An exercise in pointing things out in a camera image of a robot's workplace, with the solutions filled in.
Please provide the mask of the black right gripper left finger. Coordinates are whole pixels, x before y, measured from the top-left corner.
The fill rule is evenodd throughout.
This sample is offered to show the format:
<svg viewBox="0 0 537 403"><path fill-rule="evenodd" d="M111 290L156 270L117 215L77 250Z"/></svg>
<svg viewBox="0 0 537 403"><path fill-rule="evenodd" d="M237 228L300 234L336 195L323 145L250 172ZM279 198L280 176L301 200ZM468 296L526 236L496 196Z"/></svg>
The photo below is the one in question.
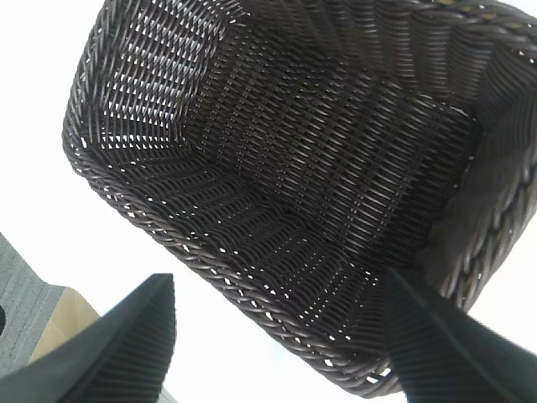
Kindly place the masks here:
<svg viewBox="0 0 537 403"><path fill-rule="evenodd" d="M1 380L3 402L155 402L176 340L175 285L153 274L106 315Z"/></svg>

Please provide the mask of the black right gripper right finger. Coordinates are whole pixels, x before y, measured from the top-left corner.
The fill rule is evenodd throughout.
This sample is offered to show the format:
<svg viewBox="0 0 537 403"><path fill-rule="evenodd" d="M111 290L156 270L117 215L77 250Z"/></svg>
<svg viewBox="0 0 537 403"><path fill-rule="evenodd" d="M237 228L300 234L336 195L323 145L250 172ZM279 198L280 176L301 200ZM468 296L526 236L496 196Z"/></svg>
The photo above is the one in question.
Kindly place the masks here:
<svg viewBox="0 0 537 403"><path fill-rule="evenodd" d="M386 276L383 338L409 402L534 402L536 356L417 274Z"/></svg>

